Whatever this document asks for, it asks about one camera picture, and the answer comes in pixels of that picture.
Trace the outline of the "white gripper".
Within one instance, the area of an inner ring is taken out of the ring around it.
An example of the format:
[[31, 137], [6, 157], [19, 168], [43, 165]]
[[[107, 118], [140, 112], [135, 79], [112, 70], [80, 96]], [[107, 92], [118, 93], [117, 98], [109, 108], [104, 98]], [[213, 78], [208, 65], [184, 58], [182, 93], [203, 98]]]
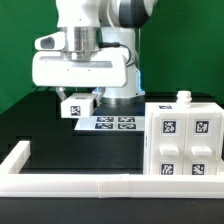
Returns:
[[126, 59], [117, 50], [104, 49], [89, 61], [72, 61], [60, 51], [40, 51], [32, 62], [32, 80], [37, 86], [57, 87], [61, 101], [67, 98], [64, 87], [97, 87], [96, 107], [101, 105], [104, 87], [124, 87], [127, 82]]

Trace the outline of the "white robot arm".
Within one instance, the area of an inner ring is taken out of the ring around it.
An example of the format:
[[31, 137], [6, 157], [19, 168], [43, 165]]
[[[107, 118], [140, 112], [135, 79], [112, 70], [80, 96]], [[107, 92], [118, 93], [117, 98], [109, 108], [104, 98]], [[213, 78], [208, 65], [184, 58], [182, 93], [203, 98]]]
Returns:
[[135, 31], [152, 16], [158, 0], [55, 0], [57, 31], [35, 41], [32, 80], [54, 87], [85, 87], [95, 101], [140, 97]]

